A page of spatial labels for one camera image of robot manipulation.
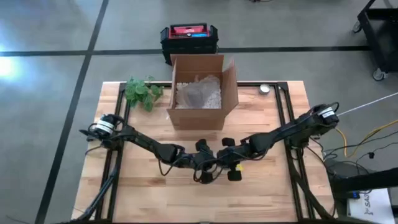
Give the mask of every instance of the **wooden tabletop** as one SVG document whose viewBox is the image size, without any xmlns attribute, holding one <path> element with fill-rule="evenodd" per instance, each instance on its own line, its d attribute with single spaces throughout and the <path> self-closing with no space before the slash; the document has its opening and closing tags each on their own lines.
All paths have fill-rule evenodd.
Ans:
<svg viewBox="0 0 398 224">
<path fill-rule="evenodd" d="M 294 114 L 298 117 L 309 109 L 304 84 L 288 82 Z M 114 113 L 118 82 L 103 83 L 95 121 L 102 114 Z M 168 119 L 170 90 L 155 104 L 151 113 L 137 107 L 130 112 L 129 125 L 159 142 L 182 145 L 195 152 L 195 142 L 207 139 L 216 152 L 221 139 L 236 141 L 253 133 L 271 131 L 280 126 L 273 90 L 264 96 L 256 87 L 239 87 L 239 105 L 227 116 L 222 131 L 176 131 Z M 91 142 L 89 148 L 99 145 Z M 321 155 L 314 143 L 310 147 Z M 98 193 L 103 173 L 105 149 L 91 151 L 85 159 L 72 217 L 81 215 Z M 304 162 L 311 191 L 331 212 L 333 197 L 326 171 L 321 162 L 305 151 Z M 125 144 L 114 210 L 114 222 L 294 222 L 292 187 L 287 169 L 284 144 L 277 142 L 261 161 L 242 162 L 242 181 L 230 182 L 224 171 L 208 185 L 193 181 L 193 170 L 173 169 L 161 176 L 155 156 L 146 150 Z M 303 209 L 306 208 L 300 190 Z"/>
</svg>

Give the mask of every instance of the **yellow part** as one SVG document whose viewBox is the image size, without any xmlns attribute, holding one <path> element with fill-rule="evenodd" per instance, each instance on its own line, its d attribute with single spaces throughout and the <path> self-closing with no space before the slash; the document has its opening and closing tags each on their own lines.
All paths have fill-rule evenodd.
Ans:
<svg viewBox="0 0 398 224">
<path fill-rule="evenodd" d="M 236 165 L 236 169 L 240 170 L 240 171 L 243 171 L 243 166 L 241 164 L 238 164 L 238 165 Z"/>
<path fill-rule="evenodd" d="M 341 137 L 344 140 L 344 156 L 347 157 L 347 139 L 346 136 L 344 135 L 344 133 L 342 131 L 340 131 L 340 129 L 335 128 L 336 131 L 341 135 Z"/>
</svg>

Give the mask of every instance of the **caster wheel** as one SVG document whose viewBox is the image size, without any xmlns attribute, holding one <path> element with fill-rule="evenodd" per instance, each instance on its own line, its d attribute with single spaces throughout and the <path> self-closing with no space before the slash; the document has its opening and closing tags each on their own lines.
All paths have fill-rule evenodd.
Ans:
<svg viewBox="0 0 398 224">
<path fill-rule="evenodd" d="M 361 23 L 359 21 L 356 21 L 354 27 L 353 27 L 353 32 L 356 34 L 357 32 L 362 30 Z"/>
<path fill-rule="evenodd" d="M 373 72 L 373 79 L 375 81 L 381 81 L 381 80 L 383 80 L 383 79 L 385 79 L 387 77 L 388 77 L 388 73 L 382 72 L 380 70 L 380 68 L 378 68 L 376 71 Z"/>
</svg>

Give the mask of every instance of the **artificial plant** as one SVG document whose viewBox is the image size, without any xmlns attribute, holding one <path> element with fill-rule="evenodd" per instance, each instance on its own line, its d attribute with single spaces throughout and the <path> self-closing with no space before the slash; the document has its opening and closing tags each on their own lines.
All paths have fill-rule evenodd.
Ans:
<svg viewBox="0 0 398 224">
<path fill-rule="evenodd" d="M 143 104 L 146 111 L 151 112 L 154 102 L 163 95 L 163 86 L 152 85 L 153 77 L 148 77 L 148 82 L 130 78 L 126 84 L 125 96 L 130 101 L 131 107 L 136 107 L 138 102 Z"/>
</svg>

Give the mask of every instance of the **concrete floor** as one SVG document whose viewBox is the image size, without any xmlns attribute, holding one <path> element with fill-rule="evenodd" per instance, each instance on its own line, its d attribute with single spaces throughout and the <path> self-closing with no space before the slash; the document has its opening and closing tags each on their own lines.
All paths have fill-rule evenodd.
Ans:
<svg viewBox="0 0 398 224">
<path fill-rule="evenodd" d="M 363 0 L 110 0 L 95 50 L 159 49 L 159 32 L 176 23 L 207 22 L 219 30 L 219 46 L 331 47 L 366 45 L 351 28 Z M 102 0 L 0 1 L 0 54 L 9 51 L 87 50 Z M 377 6 L 385 7 L 383 1 Z M 340 102 L 339 112 L 398 92 L 398 77 L 375 82 L 369 51 L 226 54 L 239 80 L 303 80 L 311 105 Z M 0 57 L 0 223 L 6 216 L 33 223 L 85 56 Z M 67 221 L 73 210 L 87 143 L 78 133 L 93 120 L 101 84 L 129 77 L 171 80 L 162 55 L 92 56 L 69 134 L 46 223 Z M 348 142 L 397 119 L 398 95 L 341 116 Z M 397 130 L 391 127 L 380 136 Z M 360 155 L 393 142 L 368 144 Z M 341 146 L 335 131 L 325 148 Z M 396 146 L 360 164 L 372 170 L 396 166 Z M 345 160 L 338 152 L 338 160 Z"/>
</svg>

